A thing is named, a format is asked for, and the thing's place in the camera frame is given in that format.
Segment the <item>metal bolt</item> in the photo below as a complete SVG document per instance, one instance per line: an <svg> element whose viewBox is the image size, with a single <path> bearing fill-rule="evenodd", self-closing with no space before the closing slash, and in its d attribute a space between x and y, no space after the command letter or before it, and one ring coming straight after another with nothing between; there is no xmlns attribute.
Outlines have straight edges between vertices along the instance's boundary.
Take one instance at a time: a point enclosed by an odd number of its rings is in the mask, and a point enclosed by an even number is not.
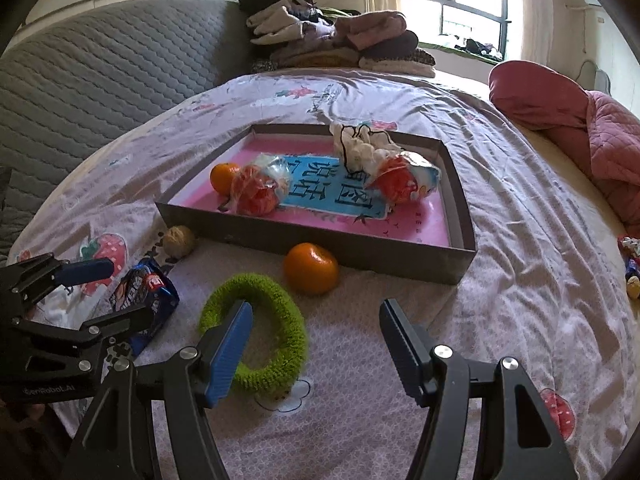
<svg viewBox="0 0 640 480"><path fill-rule="evenodd" d="M198 349L194 346L185 346L180 350L180 357L185 360L193 359L198 355Z"/></svg>
<svg viewBox="0 0 640 480"><path fill-rule="evenodd" d="M507 370L515 370L519 366L519 364L513 357L505 357L502 360L502 366L507 368Z"/></svg>
<svg viewBox="0 0 640 480"><path fill-rule="evenodd" d="M117 372L123 372L127 368L129 368L129 360L123 357L118 359L113 365L113 369L116 370Z"/></svg>
<svg viewBox="0 0 640 480"><path fill-rule="evenodd" d="M453 350L446 345L438 345L433 349L433 353L441 359L449 359L453 355Z"/></svg>

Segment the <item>plastic bag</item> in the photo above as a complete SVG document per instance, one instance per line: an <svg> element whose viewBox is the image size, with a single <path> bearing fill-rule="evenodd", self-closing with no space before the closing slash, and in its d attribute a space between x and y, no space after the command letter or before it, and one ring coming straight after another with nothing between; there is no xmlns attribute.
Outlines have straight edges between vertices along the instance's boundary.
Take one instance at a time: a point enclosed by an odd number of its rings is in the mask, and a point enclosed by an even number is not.
<svg viewBox="0 0 640 480"><path fill-rule="evenodd" d="M369 175L365 187L394 204L415 202L438 187L440 169L419 153L403 150L385 130L332 123L334 152L348 171Z"/></svg>
<svg viewBox="0 0 640 480"><path fill-rule="evenodd" d="M231 184L231 211L263 216L289 194L292 176L287 161L279 155L261 153L244 166Z"/></svg>
<svg viewBox="0 0 640 480"><path fill-rule="evenodd" d="M440 169L415 152L388 156L366 183L380 190L388 202L416 202L438 187Z"/></svg>

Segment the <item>blue gripper pad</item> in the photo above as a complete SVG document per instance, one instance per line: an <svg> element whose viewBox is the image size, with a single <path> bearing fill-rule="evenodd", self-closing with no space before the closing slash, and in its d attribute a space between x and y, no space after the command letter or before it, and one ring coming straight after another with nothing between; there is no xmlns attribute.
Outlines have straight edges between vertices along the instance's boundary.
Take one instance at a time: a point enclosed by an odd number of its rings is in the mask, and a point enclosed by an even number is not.
<svg viewBox="0 0 640 480"><path fill-rule="evenodd" d="M210 361L209 385L205 392L208 407L212 408L229 393L253 325L254 312L251 305L243 301L239 308L235 305L231 309L222 325L210 329L222 337L216 338L220 342Z"/></svg>

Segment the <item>pink quilt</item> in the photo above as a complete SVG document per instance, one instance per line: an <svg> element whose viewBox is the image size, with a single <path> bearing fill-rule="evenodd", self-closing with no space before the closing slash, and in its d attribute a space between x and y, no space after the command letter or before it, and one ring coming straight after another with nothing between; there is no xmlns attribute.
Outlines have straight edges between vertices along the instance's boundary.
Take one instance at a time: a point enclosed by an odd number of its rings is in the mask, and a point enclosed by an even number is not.
<svg viewBox="0 0 640 480"><path fill-rule="evenodd" d="M640 121L610 96L529 61L507 61L490 76L491 102L545 134L603 193L628 233L640 236Z"/></svg>

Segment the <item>green plush ring toy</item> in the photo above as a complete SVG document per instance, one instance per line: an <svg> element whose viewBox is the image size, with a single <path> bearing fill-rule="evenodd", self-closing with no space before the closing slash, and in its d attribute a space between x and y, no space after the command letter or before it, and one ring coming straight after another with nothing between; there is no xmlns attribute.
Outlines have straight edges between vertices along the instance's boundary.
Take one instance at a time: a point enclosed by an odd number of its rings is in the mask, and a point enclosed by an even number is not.
<svg viewBox="0 0 640 480"><path fill-rule="evenodd" d="M236 300L245 300L254 308L270 308L280 322L278 340L282 344L264 368L252 370L241 362L235 382L252 392L275 392L291 386L306 361L307 348L305 321L296 304L270 278L237 274L220 285L207 300L200 317L200 332L221 324Z"/></svg>

